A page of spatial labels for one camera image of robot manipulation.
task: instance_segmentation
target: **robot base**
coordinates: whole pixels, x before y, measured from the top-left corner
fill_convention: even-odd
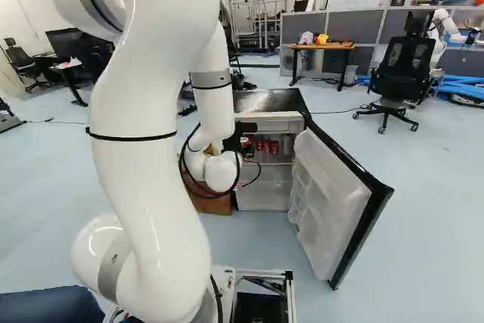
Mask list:
[[[292,271],[235,271],[227,266],[213,266],[212,276],[222,295],[223,323],[296,323]],[[122,321],[124,314],[120,312],[120,307],[113,306],[104,323]],[[191,323],[218,323],[217,317],[215,293],[210,286]]]

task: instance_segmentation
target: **red can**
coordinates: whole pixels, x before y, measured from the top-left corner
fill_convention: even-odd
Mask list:
[[[257,151],[262,151],[262,139],[261,138],[256,139],[256,149],[257,149]]]
[[[271,141],[271,153],[274,155],[279,154],[279,140]]]
[[[262,143],[262,151],[264,153],[269,153],[271,151],[271,141],[269,139],[264,140]]]

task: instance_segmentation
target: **floor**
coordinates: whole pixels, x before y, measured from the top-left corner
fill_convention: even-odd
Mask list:
[[[277,63],[247,56],[244,63]],[[261,89],[287,87],[278,69],[244,69]],[[378,99],[356,87],[298,86],[311,112]],[[88,92],[82,92],[88,98]],[[8,102],[25,120],[85,122],[67,89]],[[201,216],[213,261],[251,269],[293,269],[299,322],[408,323],[484,320],[482,110],[428,100],[409,117],[417,133],[377,116],[314,115],[318,125],[396,192],[335,293],[316,281],[284,213]],[[178,120],[182,143],[197,121]],[[90,141],[76,124],[31,123],[0,135],[0,292],[75,284],[69,249],[77,231],[109,210]]]

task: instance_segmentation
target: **papers on desk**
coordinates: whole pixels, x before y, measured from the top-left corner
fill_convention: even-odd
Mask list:
[[[65,70],[66,68],[71,68],[75,66],[80,66],[82,64],[81,61],[77,58],[71,58],[69,62],[64,62],[63,64],[58,64],[57,66],[53,66],[56,70]]]

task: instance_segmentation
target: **gray ring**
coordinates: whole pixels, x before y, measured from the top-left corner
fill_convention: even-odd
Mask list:
[[[99,293],[108,300],[117,303],[116,285],[119,274],[131,253],[131,244],[124,232],[120,233],[104,254],[98,272]]]

